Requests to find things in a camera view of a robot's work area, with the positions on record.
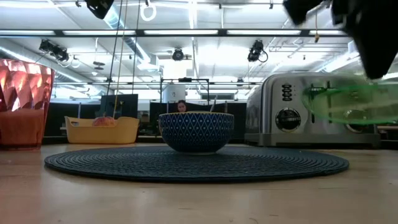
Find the orange faceted vase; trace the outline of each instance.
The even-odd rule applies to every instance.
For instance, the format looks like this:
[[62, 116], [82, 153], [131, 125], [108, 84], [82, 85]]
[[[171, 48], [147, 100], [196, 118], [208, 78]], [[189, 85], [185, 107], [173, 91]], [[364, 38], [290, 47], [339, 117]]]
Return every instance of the orange faceted vase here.
[[55, 71], [0, 59], [0, 150], [40, 149]]

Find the person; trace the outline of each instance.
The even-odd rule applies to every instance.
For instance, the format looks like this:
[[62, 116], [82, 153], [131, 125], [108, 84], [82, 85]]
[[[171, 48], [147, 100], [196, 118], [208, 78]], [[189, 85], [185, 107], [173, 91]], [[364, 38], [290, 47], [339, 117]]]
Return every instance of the person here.
[[186, 104], [185, 100], [179, 100], [177, 102], [177, 110], [179, 113], [187, 112], [187, 104]]

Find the table surface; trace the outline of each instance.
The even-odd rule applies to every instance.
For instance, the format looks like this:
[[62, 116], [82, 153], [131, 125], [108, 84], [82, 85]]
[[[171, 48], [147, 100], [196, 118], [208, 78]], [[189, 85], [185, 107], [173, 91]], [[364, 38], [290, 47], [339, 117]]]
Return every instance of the table surface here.
[[393, 223], [398, 151], [322, 150], [348, 159], [327, 177], [255, 184], [152, 184], [91, 179], [43, 167], [46, 156], [110, 147], [0, 152], [0, 223]]

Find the yellow basket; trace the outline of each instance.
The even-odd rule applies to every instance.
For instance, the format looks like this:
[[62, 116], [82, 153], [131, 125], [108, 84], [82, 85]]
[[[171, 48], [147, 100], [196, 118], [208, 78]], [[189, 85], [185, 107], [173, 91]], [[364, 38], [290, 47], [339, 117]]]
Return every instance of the yellow basket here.
[[132, 144], [136, 141], [139, 120], [120, 117], [112, 127], [95, 127], [93, 119], [65, 117], [68, 141], [72, 144]]

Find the toaster knob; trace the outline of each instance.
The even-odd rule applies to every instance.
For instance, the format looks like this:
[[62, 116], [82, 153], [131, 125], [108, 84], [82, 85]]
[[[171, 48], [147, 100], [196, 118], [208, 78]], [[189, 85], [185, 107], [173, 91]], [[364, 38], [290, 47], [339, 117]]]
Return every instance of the toaster knob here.
[[301, 117], [296, 110], [284, 108], [276, 114], [275, 122], [281, 131], [292, 132], [300, 126]]

